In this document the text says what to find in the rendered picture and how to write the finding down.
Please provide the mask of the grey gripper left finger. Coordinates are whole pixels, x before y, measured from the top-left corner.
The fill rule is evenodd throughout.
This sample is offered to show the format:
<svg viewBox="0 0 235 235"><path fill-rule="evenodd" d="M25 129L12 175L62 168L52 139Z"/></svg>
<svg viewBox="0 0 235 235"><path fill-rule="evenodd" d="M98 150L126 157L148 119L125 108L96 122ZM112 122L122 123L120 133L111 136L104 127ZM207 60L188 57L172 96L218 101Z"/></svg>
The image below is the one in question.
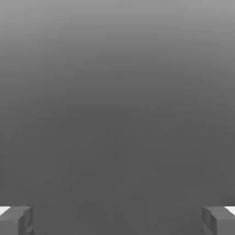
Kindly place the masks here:
<svg viewBox="0 0 235 235"><path fill-rule="evenodd" d="M0 235L35 235L31 206L0 206Z"/></svg>

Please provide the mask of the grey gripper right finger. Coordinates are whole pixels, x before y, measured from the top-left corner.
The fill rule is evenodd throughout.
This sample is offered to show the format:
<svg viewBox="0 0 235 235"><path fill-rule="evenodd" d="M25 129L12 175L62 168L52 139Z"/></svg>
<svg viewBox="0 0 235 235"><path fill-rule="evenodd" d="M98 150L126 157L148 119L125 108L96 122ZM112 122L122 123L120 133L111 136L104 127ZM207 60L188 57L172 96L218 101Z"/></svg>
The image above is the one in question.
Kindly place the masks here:
<svg viewBox="0 0 235 235"><path fill-rule="evenodd" d="M203 207L202 235L235 235L235 206Z"/></svg>

